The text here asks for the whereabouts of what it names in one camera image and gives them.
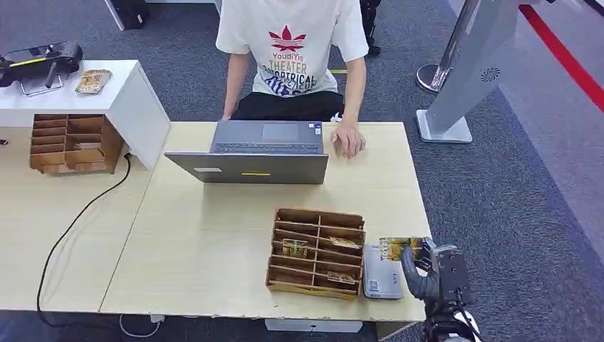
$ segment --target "black cable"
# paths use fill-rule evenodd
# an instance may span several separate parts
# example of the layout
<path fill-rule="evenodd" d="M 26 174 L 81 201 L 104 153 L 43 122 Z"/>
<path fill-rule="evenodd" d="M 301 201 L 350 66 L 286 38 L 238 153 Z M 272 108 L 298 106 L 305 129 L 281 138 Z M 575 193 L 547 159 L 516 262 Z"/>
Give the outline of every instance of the black cable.
<path fill-rule="evenodd" d="M 457 300 L 455 301 L 455 303 L 457 303 L 457 308 L 462 313 L 462 316 L 464 317 L 464 320 L 466 321 L 466 324 L 468 325 L 468 327 L 470 327 L 470 329 L 472 330 L 472 333 L 481 342 L 485 342 L 485 340 L 482 338 L 482 336 L 480 336 L 480 333 L 478 331 L 476 331 L 476 329 L 472 325 L 470 319 L 468 318 L 468 315 L 466 315 L 466 311 L 464 310 L 464 306 L 462 305 L 463 304 L 463 301 L 462 301 L 462 290 L 459 287 L 457 288 L 457 290 L 455 290 L 455 296 L 457 298 Z"/>
<path fill-rule="evenodd" d="M 44 285 L 44 278 L 46 278 L 46 270 L 48 268 L 48 264 L 51 261 L 51 257 L 53 256 L 53 253 L 54 253 L 56 247 L 61 243 L 61 241 L 63 240 L 63 238 L 67 235 L 67 233 L 69 233 L 69 231 L 71 230 L 71 228 L 73 228 L 73 225 L 78 221 L 78 219 L 82 216 L 82 214 L 84 214 L 84 212 L 89 208 L 89 206 L 92 205 L 92 203 L 96 202 L 96 200 L 98 200 L 99 198 L 101 198 L 102 196 L 104 196 L 105 194 L 107 194 L 108 192 L 110 192 L 111 190 L 114 190 L 116 187 L 119 187 L 122 183 L 124 183 L 124 181 L 126 181 L 126 179 L 128 178 L 128 175 L 130 175 L 130 168 L 131 168 L 130 156 L 131 156 L 130 153 L 126 153 L 124 155 L 124 158 L 128 161 L 128 169 L 126 170 L 126 174 L 124 175 L 124 178 L 122 178 L 121 181 L 119 181 L 117 184 L 113 185 L 109 189 L 105 190 L 104 192 L 101 192 L 100 195 L 98 195 L 93 200 L 91 200 L 84 207 L 84 209 L 82 209 L 82 211 L 80 211 L 80 213 L 78 214 L 78 216 L 76 216 L 75 219 L 73 219 L 73 221 L 71 222 L 71 224 L 69 225 L 69 227 L 61 235 L 61 237 L 59 237 L 58 240 L 55 242 L 53 248 L 51 248 L 50 253 L 48 253 L 48 257 L 46 257 L 46 262 L 44 263 L 44 268 L 42 269 L 42 277 L 40 278 L 40 286 L 38 286 L 38 295 L 36 296 L 36 312 L 38 313 L 38 317 L 40 318 L 40 320 L 44 324 L 46 324 L 47 326 L 50 326 L 51 328 L 65 328 L 67 326 L 81 326 L 81 327 L 87 327 L 87 328 L 112 329 L 112 327 L 108 327 L 108 326 L 97 326 L 97 325 L 94 325 L 94 324 L 78 323 L 78 322 L 51 323 L 48 319 L 46 319 L 46 317 L 44 317 L 44 312 L 42 312 L 42 308 L 40 307 L 40 297 L 41 297 L 41 294 L 42 294 L 42 287 Z"/>

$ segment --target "person's left hand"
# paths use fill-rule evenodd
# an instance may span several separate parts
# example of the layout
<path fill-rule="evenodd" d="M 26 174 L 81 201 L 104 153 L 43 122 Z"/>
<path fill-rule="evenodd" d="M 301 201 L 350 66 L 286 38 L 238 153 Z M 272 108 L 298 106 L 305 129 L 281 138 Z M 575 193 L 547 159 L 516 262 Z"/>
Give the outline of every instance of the person's left hand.
<path fill-rule="evenodd" d="M 365 138 L 357 129 L 356 123 L 342 121 L 331 133 L 331 142 L 340 141 L 340 153 L 343 157 L 352 158 L 365 149 Z"/>

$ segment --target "black pants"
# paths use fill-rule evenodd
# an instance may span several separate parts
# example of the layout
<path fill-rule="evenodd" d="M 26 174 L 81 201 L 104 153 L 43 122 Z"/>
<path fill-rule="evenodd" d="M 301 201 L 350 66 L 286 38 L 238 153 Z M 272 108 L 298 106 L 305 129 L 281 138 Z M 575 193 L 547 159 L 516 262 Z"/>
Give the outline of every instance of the black pants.
<path fill-rule="evenodd" d="M 329 121 L 344 111 L 344 97 L 319 91 L 291 98 L 250 93 L 239 101 L 232 120 Z"/>

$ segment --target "white label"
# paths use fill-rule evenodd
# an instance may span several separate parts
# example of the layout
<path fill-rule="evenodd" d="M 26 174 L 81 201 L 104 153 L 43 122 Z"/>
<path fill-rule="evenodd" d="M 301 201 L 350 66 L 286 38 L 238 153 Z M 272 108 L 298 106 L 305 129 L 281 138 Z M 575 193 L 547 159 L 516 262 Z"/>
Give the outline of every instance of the white label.
<path fill-rule="evenodd" d="M 197 172 L 222 172 L 218 167 L 195 167 L 193 170 Z"/>

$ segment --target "round metal base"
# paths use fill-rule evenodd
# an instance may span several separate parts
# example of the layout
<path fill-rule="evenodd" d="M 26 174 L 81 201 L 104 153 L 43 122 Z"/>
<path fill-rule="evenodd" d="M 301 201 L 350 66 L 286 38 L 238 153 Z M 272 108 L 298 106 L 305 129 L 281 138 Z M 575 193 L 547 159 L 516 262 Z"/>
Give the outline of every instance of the round metal base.
<path fill-rule="evenodd" d="M 434 75 L 437 69 L 438 64 L 426 64 L 425 66 L 417 69 L 415 83 L 417 83 L 421 89 L 427 91 L 428 93 L 438 94 L 439 90 L 432 87 L 432 80 L 434 80 Z"/>

